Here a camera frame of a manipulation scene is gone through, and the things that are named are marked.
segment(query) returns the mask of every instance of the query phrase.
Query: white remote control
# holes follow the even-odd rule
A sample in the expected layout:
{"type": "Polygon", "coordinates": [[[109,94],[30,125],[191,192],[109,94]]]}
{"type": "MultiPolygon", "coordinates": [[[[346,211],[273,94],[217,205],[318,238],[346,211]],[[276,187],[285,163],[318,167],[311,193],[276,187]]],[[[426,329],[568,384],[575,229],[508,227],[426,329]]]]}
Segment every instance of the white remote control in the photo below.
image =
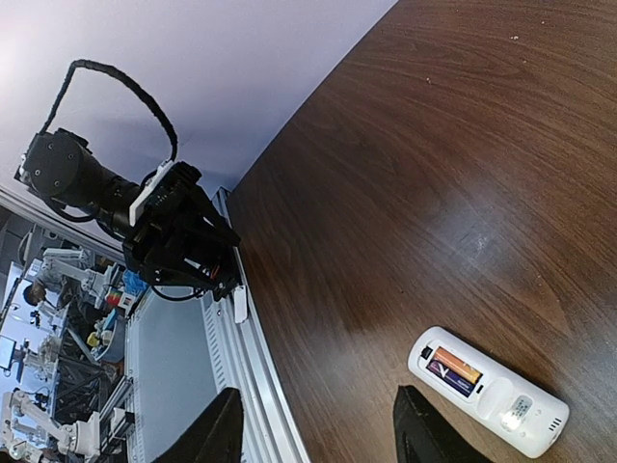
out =
{"type": "Polygon", "coordinates": [[[549,449],[570,415],[564,402],[437,326],[416,341],[408,367],[529,458],[549,449]]]}

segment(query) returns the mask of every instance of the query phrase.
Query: wood grain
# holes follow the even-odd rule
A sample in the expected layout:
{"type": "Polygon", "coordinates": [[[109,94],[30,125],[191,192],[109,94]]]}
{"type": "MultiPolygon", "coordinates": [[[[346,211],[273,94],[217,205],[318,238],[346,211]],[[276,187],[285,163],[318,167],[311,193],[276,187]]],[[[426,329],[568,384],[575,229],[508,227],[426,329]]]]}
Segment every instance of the wood grain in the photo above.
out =
{"type": "Polygon", "coordinates": [[[541,461],[617,454],[617,2],[399,2],[232,193],[261,321],[315,462],[395,460],[442,325],[570,404],[541,461]]]}

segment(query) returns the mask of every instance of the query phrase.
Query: desk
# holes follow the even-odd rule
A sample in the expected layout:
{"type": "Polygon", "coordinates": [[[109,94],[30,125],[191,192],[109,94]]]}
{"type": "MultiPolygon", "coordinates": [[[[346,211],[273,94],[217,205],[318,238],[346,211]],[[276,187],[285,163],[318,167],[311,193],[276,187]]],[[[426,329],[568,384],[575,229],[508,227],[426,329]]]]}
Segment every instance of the desk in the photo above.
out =
{"type": "Polygon", "coordinates": [[[540,461],[614,460],[616,23],[614,1],[401,0],[231,194],[314,462],[394,461],[410,383],[524,460],[407,371],[432,325],[571,405],[540,461]]]}

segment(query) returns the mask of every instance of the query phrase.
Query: computer screen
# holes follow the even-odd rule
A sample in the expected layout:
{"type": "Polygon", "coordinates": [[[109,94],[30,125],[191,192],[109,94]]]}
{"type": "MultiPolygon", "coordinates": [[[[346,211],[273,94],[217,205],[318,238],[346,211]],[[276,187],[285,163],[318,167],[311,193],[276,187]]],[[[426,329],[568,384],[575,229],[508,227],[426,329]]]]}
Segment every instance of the computer screen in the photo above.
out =
{"type": "Polygon", "coordinates": [[[11,360],[15,352],[14,340],[0,336],[0,368],[11,369],[11,360]]]}

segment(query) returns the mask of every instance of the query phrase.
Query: brown wood surface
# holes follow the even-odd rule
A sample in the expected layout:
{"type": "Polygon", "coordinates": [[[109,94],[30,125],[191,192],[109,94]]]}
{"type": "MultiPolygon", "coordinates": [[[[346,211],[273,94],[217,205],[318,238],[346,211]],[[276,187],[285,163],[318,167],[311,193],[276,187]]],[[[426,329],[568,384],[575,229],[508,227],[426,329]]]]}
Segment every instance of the brown wood surface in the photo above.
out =
{"type": "Polygon", "coordinates": [[[570,404],[541,461],[617,461],[616,94],[614,0],[402,0],[294,116],[229,206],[313,461],[395,460],[432,325],[570,404]]]}

